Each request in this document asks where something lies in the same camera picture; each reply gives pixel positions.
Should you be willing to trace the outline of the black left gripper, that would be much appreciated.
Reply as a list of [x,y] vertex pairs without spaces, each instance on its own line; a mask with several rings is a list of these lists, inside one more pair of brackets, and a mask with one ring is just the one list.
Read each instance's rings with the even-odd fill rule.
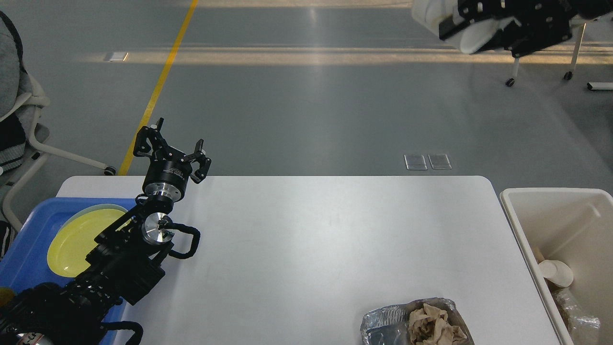
[[199,184],[207,177],[212,159],[206,156],[205,141],[199,139],[193,153],[184,156],[184,163],[171,161],[175,152],[161,134],[163,124],[164,118],[160,117],[154,125],[140,128],[133,155],[151,161],[142,186],[144,194],[147,197],[161,195],[178,202],[185,196],[188,179]]

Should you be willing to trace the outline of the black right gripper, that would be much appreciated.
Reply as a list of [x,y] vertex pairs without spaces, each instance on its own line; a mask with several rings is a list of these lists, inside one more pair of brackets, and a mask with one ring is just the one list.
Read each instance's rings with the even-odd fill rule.
[[473,24],[494,20],[498,27],[479,52],[505,50],[521,58],[571,39],[564,21],[576,16],[593,20],[612,11],[611,0],[444,0],[439,38],[444,41]]

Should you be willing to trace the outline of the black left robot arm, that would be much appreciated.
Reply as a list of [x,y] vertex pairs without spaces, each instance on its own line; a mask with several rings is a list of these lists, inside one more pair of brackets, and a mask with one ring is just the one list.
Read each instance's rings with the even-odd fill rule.
[[71,282],[41,283],[2,306],[3,345],[98,345],[112,331],[131,331],[127,344],[141,343],[140,323],[104,319],[113,307],[134,305],[149,294],[166,275],[161,264],[167,257],[195,255],[201,232],[169,215],[188,181],[201,183],[212,164],[203,139],[190,154],[169,145],[160,133],[163,122],[136,134],[133,154],[147,157],[149,168],[134,207],[96,236],[85,258],[88,268]]

